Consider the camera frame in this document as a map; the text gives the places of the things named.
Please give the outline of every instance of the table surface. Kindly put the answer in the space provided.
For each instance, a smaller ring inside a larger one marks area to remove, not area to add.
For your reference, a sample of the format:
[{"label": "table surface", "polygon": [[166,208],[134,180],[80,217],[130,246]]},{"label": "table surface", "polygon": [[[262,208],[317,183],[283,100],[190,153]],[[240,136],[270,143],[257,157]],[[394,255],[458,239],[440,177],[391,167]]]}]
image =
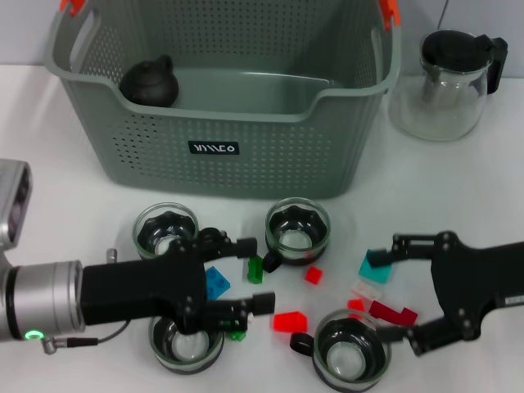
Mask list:
[{"label": "table surface", "polygon": [[[350,190],[322,201],[332,217],[332,239],[318,262],[318,287],[304,270],[282,267],[255,286],[243,279],[242,261],[213,263],[232,284],[224,298],[275,291],[278,313],[300,310],[309,332],[345,306],[368,248],[391,245],[393,233],[452,229],[475,247],[524,240],[524,79],[505,79],[490,97],[480,124],[452,143],[424,142],[397,131],[384,102]],[[190,207],[201,225],[231,238],[257,236],[264,246],[264,215],[274,201],[239,200],[122,187],[112,183],[89,144],[60,81],[37,66],[0,66],[0,156],[26,160],[34,193],[14,265],[81,260],[105,263],[107,248],[120,260],[137,259],[131,226],[145,208],[162,201]],[[419,312],[419,322],[441,315],[430,265],[398,265],[383,288],[384,301]],[[294,353],[289,336],[256,318],[246,339],[228,341],[219,361],[190,377],[164,370],[147,339],[147,320],[98,347],[43,354],[39,343],[5,343],[0,349],[0,390],[5,392],[295,391],[329,392],[311,359]],[[119,324],[88,327],[102,337]],[[393,347],[390,369],[373,388],[381,392],[514,392],[522,389],[524,312],[496,310],[473,343],[460,342],[422,358],[407,343]]]}]

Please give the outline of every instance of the gray plastic basket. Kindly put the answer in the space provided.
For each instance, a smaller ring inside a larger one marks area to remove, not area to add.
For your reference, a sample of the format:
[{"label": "gray plastic basket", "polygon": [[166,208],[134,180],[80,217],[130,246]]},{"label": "gray plastic basket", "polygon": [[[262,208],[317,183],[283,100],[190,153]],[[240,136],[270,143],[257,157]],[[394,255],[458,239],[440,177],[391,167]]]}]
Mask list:
[{"label": "gray plastic basket", "polygon": [[[385,27],[381,2],[87,0],[58,13],[45,62],[117,183],[334,197],[400,68],[400,27]],[[162,54],[181,86],[173,108],[127,101],[123,73]]]}]

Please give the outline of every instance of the green indicator light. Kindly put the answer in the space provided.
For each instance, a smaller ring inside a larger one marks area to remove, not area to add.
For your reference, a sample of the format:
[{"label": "green indicator light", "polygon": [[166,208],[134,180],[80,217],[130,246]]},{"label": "green indicator light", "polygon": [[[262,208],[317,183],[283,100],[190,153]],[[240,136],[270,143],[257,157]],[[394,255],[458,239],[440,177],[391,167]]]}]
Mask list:
[{"label": "green indicator light", "polygon": [[30,330],[25,334],[26,340],[42,340],[43,337],[43,333],[39,332],[38,330]]}]

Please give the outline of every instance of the wall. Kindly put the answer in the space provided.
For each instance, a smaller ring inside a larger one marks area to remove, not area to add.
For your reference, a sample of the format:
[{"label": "wall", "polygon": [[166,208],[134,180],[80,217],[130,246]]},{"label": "wall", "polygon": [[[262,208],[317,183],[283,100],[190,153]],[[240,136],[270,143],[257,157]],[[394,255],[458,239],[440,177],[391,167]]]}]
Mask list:
[{"label": "wall", "polygon": [[[403,72],[418,71],[420,39],[438,24],[445,0],[397,0],[402,13]],[[3,0],[0,64],[40,64],[60,0]],[[509,44],[505,76],[524,78],[524,0],[450,0],[443,28],[503,37]]]}]

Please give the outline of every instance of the glass teapot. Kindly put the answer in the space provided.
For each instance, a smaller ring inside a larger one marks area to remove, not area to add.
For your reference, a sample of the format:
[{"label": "glass teapot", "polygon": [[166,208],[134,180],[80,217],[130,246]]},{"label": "glass teapot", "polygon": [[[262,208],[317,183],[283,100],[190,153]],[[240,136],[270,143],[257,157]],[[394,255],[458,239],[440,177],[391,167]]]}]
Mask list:
[{"label": "glass teapot", "polygon": [[399,80],[391,97],[391,120],[420,138],[460,138],[477,125],[486,96],[497,91],[508,44],[440,30],[425,37],[421,52],[424,78]]}]

